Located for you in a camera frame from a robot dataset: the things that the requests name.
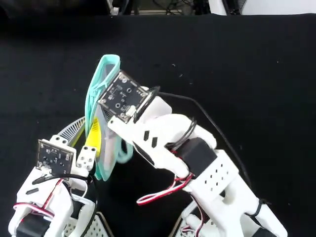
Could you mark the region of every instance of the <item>perforated white panel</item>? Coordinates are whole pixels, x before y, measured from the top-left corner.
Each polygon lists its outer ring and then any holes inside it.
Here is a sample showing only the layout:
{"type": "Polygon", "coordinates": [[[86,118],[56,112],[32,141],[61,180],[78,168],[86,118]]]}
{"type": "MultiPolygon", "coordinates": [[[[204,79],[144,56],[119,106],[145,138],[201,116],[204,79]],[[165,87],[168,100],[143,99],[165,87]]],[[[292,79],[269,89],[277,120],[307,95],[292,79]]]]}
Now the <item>perforated white panel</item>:
{"type": "MultiPolygon", "coordinates": [[[[66,237],[68,237],[72,231],[74,231],[76,223],[76,219],[70,218],[64,230],[64,235],[66,237]]],[[[94,220],[85,237],[109,237],[98,215],[95,215],[94,220]]]]}

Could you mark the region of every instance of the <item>cable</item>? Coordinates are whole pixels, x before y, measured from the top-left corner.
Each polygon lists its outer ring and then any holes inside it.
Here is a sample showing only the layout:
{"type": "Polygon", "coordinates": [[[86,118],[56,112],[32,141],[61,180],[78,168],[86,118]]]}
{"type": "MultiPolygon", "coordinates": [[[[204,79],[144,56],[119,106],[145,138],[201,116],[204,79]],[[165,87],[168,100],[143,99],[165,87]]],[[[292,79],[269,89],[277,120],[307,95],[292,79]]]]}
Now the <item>cable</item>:
{"type": "Polygon", "coordinates": [[[53,193],[54,193],[56,187],[57,187],[62,181],[63,181],[62,179],[58,180],[58,182],[56,183],[55,187],[53,188],[53,190],[50,192],[48,198],[46,199],[44,205],[42,206],[43,209],[46,208],[46,206],[48,205],[48,202],[51,200],[51,197],[53,196],[53,193]]]}
{"type": "Polygon", "coordinates": [[[163,190],[163,191],[160,191],[160,192],[157,192],[157,193],[154,193],[154,194],[145,195],[145,196],[141,197],[140,199],[138,199],[136,201],[136,203],[139,206],[145,205],[145,204],[148,204],[148,203],[150,203],[152,201],[155,201],[155,200],[157,200],[157,199],[159,199],[161,197],[164,197],[166,195],[169,195],[171,193],[179,191],[179,190],[183,189],[185,186],[187,186],[187,184],[192,179],[192,177],[193,177],[193,174],[190,173],[190,175],[186,179],[181,179],[184,182],[182,184],[178,185],[178,186],[175,186],[175,184],[176,184],[176,182],[178,180],[174,179],[173,184],[169,188],[167,188],[166,190],[163,190]]]}
{"type": "Polygon", "coordinates": [[[94,185],[95,192],[96,192],[95,206],[94,206],[94,210],[93,210],[92,216],[91,216],[87,226],[85,227],[85,229],[84,229],[84,231],[83,231],[83,233],[82,233],[82,235],[80,237],[84,237],[87,234],[87,232],[90,229],[90,226],[91,226],[91,224],[92,224],[92,222],[94,220],[94,216],[97,213],[97,208],[98,208],[99,192],[98,192],[98,189],[97,189],[96,179],[95,179],[94,175],[91,175],[91,179],[92,179],[92,183],[94,185]]]}
{"type": "Polygon", "coordinates": [[[14,204],[13,209],[15,210],[17,207],[19,206],[26,206],[30,209],[32,209],[33,211],[36,211],[38,213],[44,214],[45,216],[53,219],[54,218],[54,214],[51,213],[50,211],[47,211],[39,206],[36,206],[34,204],[28,203],[28,202],[17,202],[16,204],[14,204]]]}
{"type": "Polygon", "coordinates": [[[180,137],[179,140],[176,142],[166,144],[166,147],[171,150],[175,147],[182,145],[190,137],[190,135],[193,133],[196,125],[197,125],[196,119],[192,118],[192,122],[191,122],[188,130],[182,135],[182,137],[180,137]]]}
{"type": "Polygon", "coordinates": [[[187,97],[187,96],[183,96],[183,95],[176,95],[176,94],[172,94],[172,93],[166,93],[166,92],[159,92],[158,95],[161,96],[166,96],[166,97],[173,97],[173,98],[178,98],[178,99],[182,99],[182,100],[189,100],[193,103],[195,103],[195,105],[202,111],[202,113],[206,116],[206,118],[211,122],[211,124],[214,126],[214,128],[216,129],[216,131],[219,133],[219,135],[222,137],[222,139],[224,140],[225,144],[227,145],[227,147],[229,148],[230,152],[232,153],[232,155],[235,157],[236,161],[238,162],[241,171],[243,173],[244,179],[247,183],[247,185],[249,186],[249,188],[251,189],[251,181],[248,175],[248,172],[246,170],[245,165],[242,163],[239,155],[237,154],[237,152],[234,150],[234,148],[232,147],[232,145],[230,144],[230,142],[228,141],[228,139],[226,138],[226,136],[224,135],[224,133],[222,132],[222,130],[217,126],[217,124],[214,122],[214,120],[210,117],[210,115],[208,115],[208,113],[206,112],[206,110],[202,107],[202,105],[200,105],[195,99],[191,98],[191,97],[187,97]]]}
{"type": "Polygon", "coordinates": [[[75,201],[80,201],[82,198],[85,197],[85,195],[86,195],[87,192],[88,192],[88,184],[87,184],[87,182],[84,182],[84,186],[85,186],[84,193],[83,193],[82,196],[79,197],[79,198],[73,196],[72,191],[71,191],[72,189],[70,188],[70,195],[71,195],[71,198],[72,198],[73,200],[75,200],[75,201]]]}
{"type": "Polygon", "coordinates": [[[204,215],[203,215],[203,212],[202,212],[202,208],[201,206],[199,205],[198,201],[196,200],[196,198],[194,196],[192,196],[192,199],[197,203],[197,207],[198,207],[198,210],[199,210],[199,213],[201,215],[201,223],[200,225],[198,226],[198,228],[196,229],[196,233],[195,233],[195,237],[198,237],[202,227],[203,227],[203,224],[204,224],[204,215]]]}
{"type": "Polygon", "coordinates": [[[36,180],[34,180],[32,182],[32,184],[40,184],[40,183],[43,183],[43,182],[46,182],[48,180],[52,180],[52,179],[66,179],[66,178],[73,178],[73,179],[81,179],[81,180],[84,180],[86,181],[87,178],[86,177],[83,177],[83,176],[80,176],[80,175],[77,175],[77,174],[53,174],[53,175],[50,175],[50,176],[42,176],[40,178],[37,178],[36,180]]]}

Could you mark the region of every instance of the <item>yellow object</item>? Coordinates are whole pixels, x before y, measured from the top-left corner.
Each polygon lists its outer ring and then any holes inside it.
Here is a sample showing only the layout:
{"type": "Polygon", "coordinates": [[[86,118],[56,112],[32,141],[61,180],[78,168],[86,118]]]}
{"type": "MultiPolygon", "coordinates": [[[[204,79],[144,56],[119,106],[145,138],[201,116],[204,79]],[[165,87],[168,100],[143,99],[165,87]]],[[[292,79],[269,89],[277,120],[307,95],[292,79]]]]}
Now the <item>yellow object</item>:
{"type": "Polygon", "coordinates": [[[97,118],[93,120],[92,127],[89,131],[87,140],[85,141],[86,146],[95,147],[97,149],[97,157],[100,156],[101,150],[101,128],[97,118]]]}

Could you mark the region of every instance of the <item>black circuit board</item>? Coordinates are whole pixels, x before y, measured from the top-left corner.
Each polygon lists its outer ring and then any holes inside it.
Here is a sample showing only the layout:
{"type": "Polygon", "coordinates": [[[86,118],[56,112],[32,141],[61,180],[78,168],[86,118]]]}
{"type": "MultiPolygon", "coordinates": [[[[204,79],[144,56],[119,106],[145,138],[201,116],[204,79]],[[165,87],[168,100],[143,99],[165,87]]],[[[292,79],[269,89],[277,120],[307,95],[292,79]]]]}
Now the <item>black circuit board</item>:
{"type": "Polygon", "coordinates": [[[99,104],[127,123],[148,95],[149,93],[136,81],[121,71],[100,96],[99,104]]]}
{"type": "Polygon", "coordinates": [[[37,168],[43,166],[51,169],[51,174],[70,174],[74,153],[39,140],[37,153],[37,168]]]}

